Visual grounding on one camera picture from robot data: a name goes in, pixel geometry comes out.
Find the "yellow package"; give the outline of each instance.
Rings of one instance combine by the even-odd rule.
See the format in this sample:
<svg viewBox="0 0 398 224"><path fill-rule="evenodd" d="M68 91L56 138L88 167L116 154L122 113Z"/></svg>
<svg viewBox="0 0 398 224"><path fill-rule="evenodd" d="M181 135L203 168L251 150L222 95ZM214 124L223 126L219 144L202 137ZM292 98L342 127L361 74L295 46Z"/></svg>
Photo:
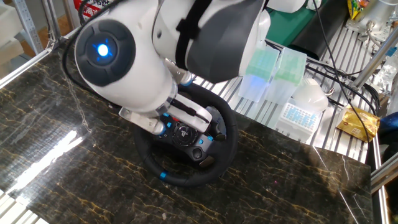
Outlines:
<svg viewBox="0 0 398 224"><path fill-rule="evenodd" d="M354 19L361 12L361 6L358 0L347 0L347 2L349 16L351 17L351 19Z"/></svg>
<svg viewBox="0 0 398 224"><path fill-rule="evenodd" d="M372 139L376 136L376 133L379 129L380 125L380 118L377 116L374 116L371 113L365 112L359 108L355 108L356 112L359 114L361 117L361 120L365 124L366 130L368 130L369 134L369 141L372 141ZM340 123L337 126L338 129L364 141L367 142L368 140L366 139L366 133L363 128L362 123L358 119L357 115L353 111L353 109L350 107L350 105L347 106L341 113L339 117Z"/></svg>

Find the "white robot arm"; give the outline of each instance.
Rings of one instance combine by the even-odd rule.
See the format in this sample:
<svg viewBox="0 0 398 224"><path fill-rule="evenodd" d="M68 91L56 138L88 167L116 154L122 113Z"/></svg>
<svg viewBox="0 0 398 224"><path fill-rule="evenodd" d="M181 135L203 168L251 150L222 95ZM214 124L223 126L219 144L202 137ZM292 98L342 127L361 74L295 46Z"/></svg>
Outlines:
<svg viewBox="0 0 398 224"><path fill-rule="evenodd" d="M245 71L266 35L258 32L264 1L127 0L81 31L76 64L95 92L146 131L161 134L159 116L168 113L204 133L211 114L177 85L189 85L190 72L216 83Z"/></svg>

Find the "red label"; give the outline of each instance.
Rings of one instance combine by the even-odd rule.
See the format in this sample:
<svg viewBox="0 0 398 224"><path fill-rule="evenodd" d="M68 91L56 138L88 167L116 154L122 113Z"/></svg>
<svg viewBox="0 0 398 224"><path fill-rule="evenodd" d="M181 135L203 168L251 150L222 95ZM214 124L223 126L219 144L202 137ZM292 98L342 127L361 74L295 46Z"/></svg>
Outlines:
<svg viewBox="0 0 398 224"><path fill-rule="evenodd" d="M82 2L82 0L73 0L73 3L75 3L76 10L79 10L81 2ZM85 15L87 17L91 17L92 15L96 14L100 10L101 9L98 7L92 6L91 4L87 4L85 6L85 10L83 11L83 15Z"/></svg>

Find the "metal grating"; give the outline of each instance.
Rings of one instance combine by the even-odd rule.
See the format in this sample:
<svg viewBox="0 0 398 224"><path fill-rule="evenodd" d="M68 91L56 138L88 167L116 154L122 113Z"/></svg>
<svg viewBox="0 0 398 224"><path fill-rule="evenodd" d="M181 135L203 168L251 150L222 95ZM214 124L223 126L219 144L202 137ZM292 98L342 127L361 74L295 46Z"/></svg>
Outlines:
<svg viewBox="0 0 398 224"><path fill-rule="evenodd" d="M336 66L347 73L362 70L371 59L372 51L375 50L373 43L358 40L358 33L348 30L343 25L333 37L330 47L332 49L333 58L336 61ZM326 52L321 61L331 63L330 54ZM311 63L308 65L321 72L326 72L325 69L318 65ZM340 91L338 83L309 70L305 71L304 77L315 79L325 92L334 88L336 91L332 98L343 105L348 104L344 95ZM196 77L194 83L201 85L224 98L224 100L226 100L230 107L236 112L274 129L280 116L280 112L283 109L283 105L277 105L266 101L264 100L264 97L258 103L241 98L238 96L241 81L242 77L237 77L230 81L214 85L200 77ZM368 94L367 91L362 90L361 93L371 101L371 95ZM353 105L365 111L371 111L369 106L359 97L356 97L353 100ZM308 141L305 141L305 144L335 151L364 163L366 153L368 151L368 144L335 128L337 125L338 115L341 110L342 108L329 104L329 107L323 112L318 130ZM288 137L290 136L289 133L282 132L282 134Z"/></svg>
<svg viewBox="0 0 398 224"><path fill-rule="evenodd" d="M26 209L22 203L10 198L0 190L0 223L1 224L48 224L36 214Z"/></svg>

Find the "black marble surface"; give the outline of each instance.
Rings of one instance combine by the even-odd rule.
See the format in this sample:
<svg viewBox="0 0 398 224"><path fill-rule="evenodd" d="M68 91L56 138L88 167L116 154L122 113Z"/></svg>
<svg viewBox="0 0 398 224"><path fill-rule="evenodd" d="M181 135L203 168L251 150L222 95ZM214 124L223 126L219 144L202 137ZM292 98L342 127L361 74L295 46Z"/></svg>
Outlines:
<svg viewBox="0 0 398 224"><path fill-rule="evenodd" d="M222 179L163 183L142 166L132 124L66 79L61 53L0 90L0 189L49 223L372 222L368 166L240 115Z"/></svg>

